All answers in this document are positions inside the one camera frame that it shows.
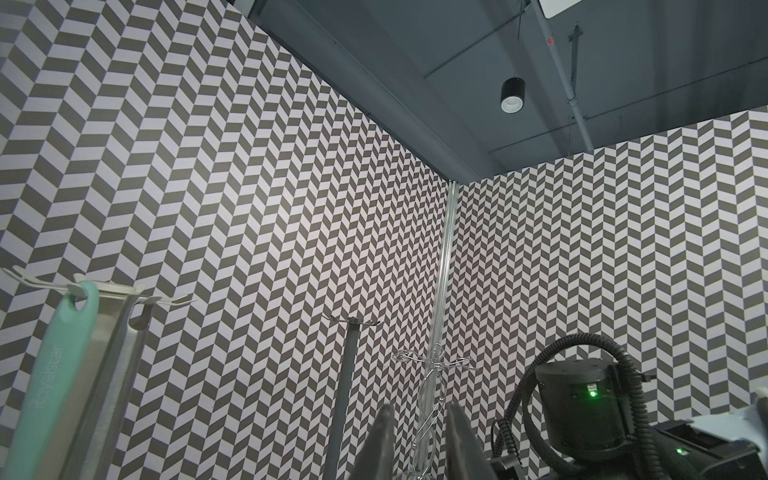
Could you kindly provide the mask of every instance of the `pendant light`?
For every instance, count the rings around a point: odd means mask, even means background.
[[[525,102],[525,81],[519,77],[509,78],[502,85],[502,110],[514,114],[523,108]]]

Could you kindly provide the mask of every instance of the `chevron wallpaper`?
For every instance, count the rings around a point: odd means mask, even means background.
[[[446,182],[218,0],[0,2],[0,253],[139,281],[156,309],[111,479],[318,478],[344,328],[349,467],[413,434]],[[0,461],[59,296],[0,276]]]
[[[568,333],[612,337],[655,370],[657,421],[741,407],[768,385],[768,108],[484,180],[458,211],[448,351],[479,370],[448,391],[481,436]]]

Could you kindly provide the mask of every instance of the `ceiling pipe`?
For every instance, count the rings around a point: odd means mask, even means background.
[[[594,145],[592,144],[592,139],[590,138],[589,131],[587,130],[587,121],[584,119],[584,115],[581,114],[581,109],[578,107],[578,99],[576,98],[574,89],[571,88],[571,81],[565,74],[565,67],[563,66],[563,61],[560,59],[558,48],[554,46],[554,34],[552,33],[552,27],[549,25],[549,20],[544,17],[544,12],[541,10],[541,3],[539,3],[538,0],[531,0],[531,5],[536,11],[536,18],[538,19],[538,24],[541,27],[541,33],[544,34],[544,38],[547,41],[547,46],[549,47],[549,53],[552,55],[552,60],[554,60],[554,66],[558,70],[558,75],[560,75],[560,81],[562,82],[563,88],[565,89],[565,96],[568,97],[568,104],[574,111],[574,118],[576,119],[578,129],[581,131],[581,136],[584,137],[584,145],[587,147],[587,151],[592,151],[594,150]]]

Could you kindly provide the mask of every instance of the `mint green spatula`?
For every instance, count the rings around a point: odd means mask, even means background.
[[[2,480],[33,478],[35,468],[42,461],[40,454],[50,440],[58,416],[63,413],[61,405],[69,395],[91,342],[98,314],[98,288],[88,281],[78,285],[88,295],[85,305],[78,310],[74,306],[75,297],[67,293],[45,330]]]

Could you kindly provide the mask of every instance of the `white ceiling sign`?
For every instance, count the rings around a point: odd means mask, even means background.
[[[544,11],[545,17],[552,18],[566,8],[570,8],[579,2],[581,2],[581,0],[541,0],[541,10]]]

